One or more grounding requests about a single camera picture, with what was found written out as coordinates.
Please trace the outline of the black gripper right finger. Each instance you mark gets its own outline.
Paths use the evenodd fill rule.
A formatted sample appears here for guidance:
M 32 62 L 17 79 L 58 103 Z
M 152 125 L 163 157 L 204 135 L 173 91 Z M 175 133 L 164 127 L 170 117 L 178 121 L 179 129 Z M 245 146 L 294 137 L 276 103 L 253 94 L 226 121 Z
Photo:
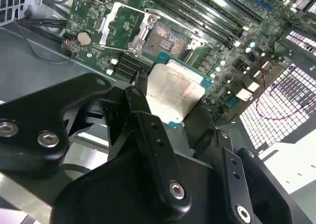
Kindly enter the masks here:
M 194 158 L 208 163 L 219 177 L 230 223 L 311 223 L 258 155 L 246 147 L 234 150 L 206 107 L 196 105 L 185 117 L 185 131 Z

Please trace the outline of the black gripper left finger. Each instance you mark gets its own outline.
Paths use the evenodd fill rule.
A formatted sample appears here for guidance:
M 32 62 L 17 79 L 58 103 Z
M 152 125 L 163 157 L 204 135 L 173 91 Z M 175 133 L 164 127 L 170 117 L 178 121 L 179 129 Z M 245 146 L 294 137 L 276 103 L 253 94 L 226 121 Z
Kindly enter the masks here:
M 39 90 L 0 107 L 0 170 L 15 183 L 47 200 L 53 179 L 69 150 L 69 134 L 84 123 L 84 107 L 100 100 L 115 152 L 112 162 L 71 183 L 64 203 L 83 211 L 97 204 L 140 198 L 164 216 L 183 216 L 192 204 L 177 158 L 159 117 L 136 87 L 115 88 L 88 73 Z

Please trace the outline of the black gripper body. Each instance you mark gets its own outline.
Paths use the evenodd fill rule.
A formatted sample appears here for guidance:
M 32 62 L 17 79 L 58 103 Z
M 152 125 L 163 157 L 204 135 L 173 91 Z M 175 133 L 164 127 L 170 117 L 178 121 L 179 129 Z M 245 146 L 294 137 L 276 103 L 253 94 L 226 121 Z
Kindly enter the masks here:
M 219 176 L 207 164 L 176 153 L 192 195 L 189 211 L 171 219 L 140 153 L 132 149 L 67 185 L 57 197 L 54 224 L 227 224 Z

